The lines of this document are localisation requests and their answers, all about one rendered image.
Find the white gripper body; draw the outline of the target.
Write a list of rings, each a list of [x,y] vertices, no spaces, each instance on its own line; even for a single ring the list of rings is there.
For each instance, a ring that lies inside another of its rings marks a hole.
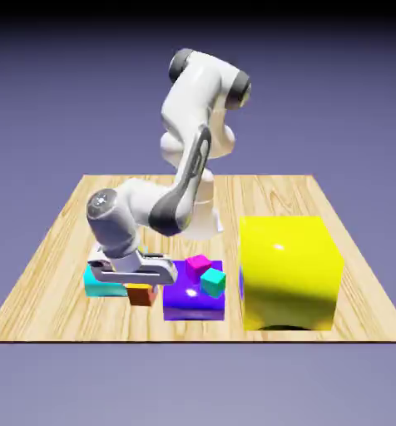
[[[121,284],[173,285],[178,273],[173,261],[162,254],[130,254],[109,259],[103,254],[87,260],[94,277],[101,282]]]

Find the small orange cube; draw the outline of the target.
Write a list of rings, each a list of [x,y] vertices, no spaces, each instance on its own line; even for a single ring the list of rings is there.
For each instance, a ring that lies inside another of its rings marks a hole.
[[[157,285],[127,284],[126,292],[131,306],[151,307],[158,294]]]

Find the small magenta cube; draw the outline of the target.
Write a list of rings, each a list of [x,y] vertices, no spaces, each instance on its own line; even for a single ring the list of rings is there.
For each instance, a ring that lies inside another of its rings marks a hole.
[[[201,276],[211,267],[211,261],[204,255],[194,255],[185,260],[185,271],[189,280],[196,284]]]

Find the small teal cube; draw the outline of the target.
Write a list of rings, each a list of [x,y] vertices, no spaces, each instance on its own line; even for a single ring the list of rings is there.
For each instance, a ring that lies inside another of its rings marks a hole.
[[[209,268],[200,277],[200,290],[214,299],[218,299],[225,291],[226,275],[223,271]]]

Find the large cyan box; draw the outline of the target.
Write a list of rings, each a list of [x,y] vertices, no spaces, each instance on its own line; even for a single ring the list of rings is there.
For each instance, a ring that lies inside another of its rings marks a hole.
[[[83,282],[87,297],[127,297],[127,290],[123,284],[97,280],[89,265],[83,274]]]

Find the large purple box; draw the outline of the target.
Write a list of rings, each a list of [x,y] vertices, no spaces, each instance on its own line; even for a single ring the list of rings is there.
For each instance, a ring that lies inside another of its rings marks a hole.
[[[173,285],[164,285],[162,290],[164,321],[211,320],[225,318],[225,294],[219,298],[200,291],[200,281],[191,280],[186,273],[186,262],[174,260],[178,272]]]

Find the large yellow box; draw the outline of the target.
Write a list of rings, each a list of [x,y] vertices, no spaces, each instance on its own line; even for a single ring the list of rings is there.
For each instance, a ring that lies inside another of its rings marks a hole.
[[[239,267],[245,330],[332,328],[344,258],[321,217],[242,216]]]

